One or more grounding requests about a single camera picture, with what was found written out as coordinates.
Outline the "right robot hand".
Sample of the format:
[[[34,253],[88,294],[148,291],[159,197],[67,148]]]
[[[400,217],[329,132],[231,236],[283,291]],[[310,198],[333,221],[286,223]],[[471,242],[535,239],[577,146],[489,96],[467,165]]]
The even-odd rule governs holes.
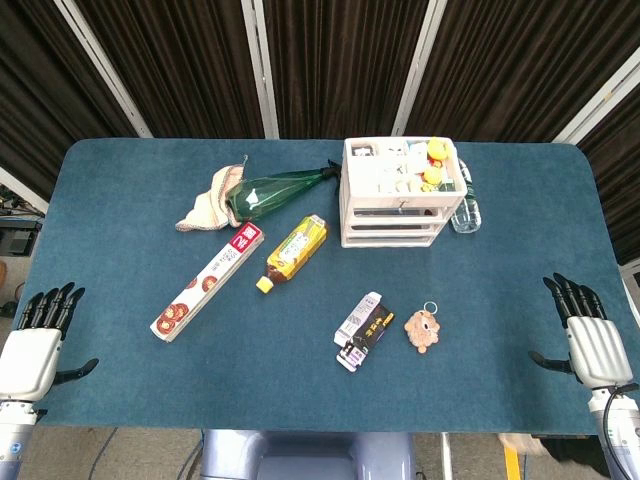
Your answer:
[[[529,358],[543,369],[575,376],[591,390],[631,384],[633,373],[621,335],[596,292],[557,272],[543,283],[560,318],[569,358],[552,360],[536,351],[530,351]]]

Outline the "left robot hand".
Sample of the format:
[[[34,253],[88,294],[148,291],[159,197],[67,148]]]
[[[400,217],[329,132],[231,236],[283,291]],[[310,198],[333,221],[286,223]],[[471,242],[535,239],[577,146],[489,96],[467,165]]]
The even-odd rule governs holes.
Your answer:
[[[99,360],[58,370],[58,360],[85,289],[70,282],[39,292],[25,305],[1,352],[1,400],[36,403],[51,387],[89,375]]]

